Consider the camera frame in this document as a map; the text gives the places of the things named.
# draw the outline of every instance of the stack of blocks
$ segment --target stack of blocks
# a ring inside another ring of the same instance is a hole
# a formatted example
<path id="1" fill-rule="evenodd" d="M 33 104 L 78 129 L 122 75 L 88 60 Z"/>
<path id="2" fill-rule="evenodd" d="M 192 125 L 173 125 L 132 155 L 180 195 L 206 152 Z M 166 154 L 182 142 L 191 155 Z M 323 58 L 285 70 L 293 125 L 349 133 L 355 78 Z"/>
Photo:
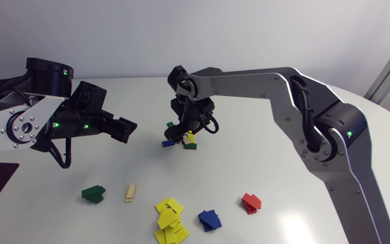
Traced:
<path id="1" fill-rule="evenodd" d="M 221 220 L 218 218 L 215 210 L 203 211 L 198 215 L 198 217 L 199 221 L 204 227 L 205 232 L 216 230 L 219 227 L 222 227 Z"/>
<path id="2" fill-rule="evenodd" d="M 188 131 L 186 135 L 183 136 L 184 149 L 196 149 L 195 136 L 192 134 L 192 131 Z"/>
<path id="3" fill-rule="evenodd" d="M 102 186 L 93 186 L 82 191 L 82 198 L 90 202 L 95 202 L 96 204 L 103 200 L 102 194 L 105 192 L 105 188 Z"/>
<path id="4" fill-rule="evenodd" d="M 256 197 L 254 194 L 251 196 L 248 193 L 245 193 L 245 195 L 242 197 L 242 201 L 249 215 L 256 213 L 257 208 L 261 209 L 261 200 L 258 199 L 258 197 Z"/>
<path id="5" fill-rule="evenodd" d="M 167 198 L 156 204 L 160 216 L 157 221 L 159 229 L 154 232 L 154 236 L 159 244 L 180 244 L 189 236 L 180 219 L 183 209 L 184 207 L 174 198 Z"/>
<path id="6" fill-rule="evenodd" d="M 168 122 L 167 127 L 173 127 L 174 123 Z M 192 131 L 188 131 L 187 134 L 183 136 L 183 148 L 184 149 L 196 149 L 195 136 L 192 134 Z M 162 142 L 162 147 L 175 145 L 175 142 L 172 140 L 167 140 Z"/>

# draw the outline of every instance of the blue block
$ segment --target blue block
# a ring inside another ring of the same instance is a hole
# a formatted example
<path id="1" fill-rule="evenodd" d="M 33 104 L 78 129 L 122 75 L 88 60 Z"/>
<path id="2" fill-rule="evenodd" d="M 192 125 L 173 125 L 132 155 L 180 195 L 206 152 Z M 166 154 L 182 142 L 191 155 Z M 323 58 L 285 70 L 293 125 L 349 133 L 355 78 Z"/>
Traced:
<path id="1" fill-rule="evenodd" d="M 175 143 L 172 140 L 162 142 L 162 147 L 172 146 Z"/>
<path id="2" fill-rule="evenodd" d="M 198 215 L 200 222 L 204 226 L 204 231 L 208 232 L 212 229 L 217 229 L 222 227 L 221 220 L 218 218 L 218 215 L 215 213 L 215 210 L 203 211 Z"/>
<path id="3" fill-rule="evenodd" d="M 213 228 L 206 223 L 203 223 L 202 226 L 204 227 L 205 232 L 209 232 L 209 231 L 213 230 Z"/>

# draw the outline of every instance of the black cable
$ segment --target black cable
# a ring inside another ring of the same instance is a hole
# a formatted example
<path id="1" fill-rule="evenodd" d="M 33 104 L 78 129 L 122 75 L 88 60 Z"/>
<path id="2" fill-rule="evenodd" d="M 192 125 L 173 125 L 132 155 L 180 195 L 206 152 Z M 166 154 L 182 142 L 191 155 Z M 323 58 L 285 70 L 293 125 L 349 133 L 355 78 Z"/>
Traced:
<path id="1" fill-rule="evenodd" d="M 311 105 L 308 99 L 309 92 L 303 89 L 300 83 L 296 80 L 290 79 L 290 81 L 293 83 L 297 92 L 300 93 L 299 98 L 301 104 L 299 109 L 302 112 L 302 128 L 305 139 L 308 142 L 308 149 L 314 152 L 319 151 L 320 145 L 317 142 L 316 130 L 314 129 L 314 118 L 312 117 L 314 110 L 311 109 Z"/>
<path id="2" fill-rule="evenodd" d="M 210 130 L 209 127 L 207 127 L 207 125 L 204 123 L 204 120 L 200 117 L 198 118 L 198 121 L 201 123 L 201 125 L 203 126 L 203 128 L 208 131 L 209 133 L 211 134 L 216 134 L 218 131 L 219 131 L 219 124 L 218 122 L 216 121 L 216 119 L 211 115 L 211 114 L 206 114 L 206 117 L 209 118 L 213 124 L 215 125 L 215 131 L 212 131 Z"/>
<path id="3" fill-rule="evenodd" d="M 69 168 L 71 165 L 71 138 L 65 139 L 65 162 L 62 160 L 62 156 L 53 142 L 51 142 L 51 150 L 49 152 L 61 168 Z"/>
<path id="4" fill-rule="evenodd" d="M 28 98 L 25 96 L 25 94 L 23 94 L 22 92 L 20 92 L 19 90 L 17 90 L 16 88 L 10 88 L 11 91 L 14 91 L 16 94 L 18 94 L 20 97 L 22 97 L 23 101 L 30 107 L 32 107 L 31 105 L 31 102 L 29 102 Z"/>
<path id="5" fill-rule="evenodd" d="M 19 77 L 15 77 L 11 80 L 9 80 L 6 85 L 3 85 L 2 87 L 0 87 L 0 93 L 5 91 L 5 90 L 9 90 L 11 88 L 14 88 L 15 86 L 17 85 L 20 85 L 22 84 L 23 82 L 25 82 L 29 77 L 31 77 L 31 75 L 33 74 L 33 72 L 31 70 L 27 71 L 23 76 L 19 76 Z"/>

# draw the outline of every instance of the pile of yellow blocks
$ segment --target pile of yellow blocks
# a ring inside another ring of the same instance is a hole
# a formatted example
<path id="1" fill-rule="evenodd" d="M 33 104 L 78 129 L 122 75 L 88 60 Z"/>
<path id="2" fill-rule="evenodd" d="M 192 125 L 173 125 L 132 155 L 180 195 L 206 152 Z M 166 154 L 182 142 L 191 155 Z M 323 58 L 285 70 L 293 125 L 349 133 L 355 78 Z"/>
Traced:
<path id="1" fill-rule="evenodd" d="M 159 229 L 154 232 L 154 236 L 160 244 L 180 244 L 189 236 L 180 219 L 183 209 L 174 198 L 167 198 L 156 204 L 160 216 L 157 221 Z"/>

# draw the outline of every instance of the green block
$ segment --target green block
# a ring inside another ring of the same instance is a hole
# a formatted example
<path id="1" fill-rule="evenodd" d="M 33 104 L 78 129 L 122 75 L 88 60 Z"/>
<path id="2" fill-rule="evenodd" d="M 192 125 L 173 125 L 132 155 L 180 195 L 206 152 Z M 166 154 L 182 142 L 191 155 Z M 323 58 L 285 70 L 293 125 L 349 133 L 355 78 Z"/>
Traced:
<path id="1" fill-rule="evenodd" d="M 99 195 L 99 196 L 97 196 L 97 197 L 94 199 L 94 201 L 92 201 L 92 202 L 95 202 L 95 203 L 97 204 L 97 203 L 101 202 L 102 200 L 103 200 L 103 196 L 102 196 L 102 195 Z"/>
<path id="2" fill-rule="evenodd" d="M 85 200 L 87 200 L 87 201 L 93 201 L 97 196 L 99 196 L 100 195 L 100 193 L 94 193 L 93 195 L 90 195 L 90 196 L 87 196 L 86 198 L 85 198 Z"/>
<path id="3" fill-rule="evenodd" d="M 98 185 L 90 187 L 82 191 L 82 198 L 86 198 L 87 196 L 93 195 L 95 193 L 100 192 L 100 187 Z"/>
<path id="4" fill-rule="evenodd" d="M 99 188 L 100 188 L 99 193 L 100 193 L 100 195 L 102 195 L 106 191 L 106 189 L 103 188 L 102 186 L 100 186 Z"/>
<path id="5" fill-rule="evenodd" d="M 183 148 L 184 149 L 196 149 L 196 143 L 187 144 Z"/>

